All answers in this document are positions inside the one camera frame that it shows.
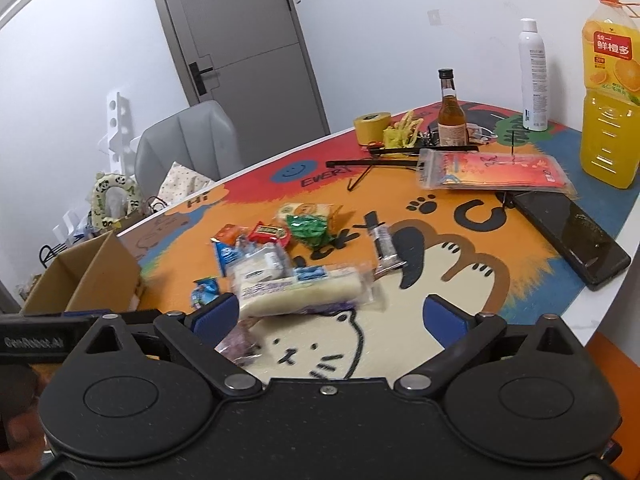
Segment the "person's left hand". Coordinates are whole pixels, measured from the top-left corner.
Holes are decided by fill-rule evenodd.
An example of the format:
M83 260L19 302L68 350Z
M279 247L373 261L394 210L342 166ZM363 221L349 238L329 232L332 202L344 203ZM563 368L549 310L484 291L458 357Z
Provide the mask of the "person's left hand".
M23 411L12 417L1 417L1 435L9 446L1 453L1 469L11 479L28 479L42 465L46 437L38 415L38 403L47 378L30 366L2 365L1 402L6 393L12 404L18 403Z

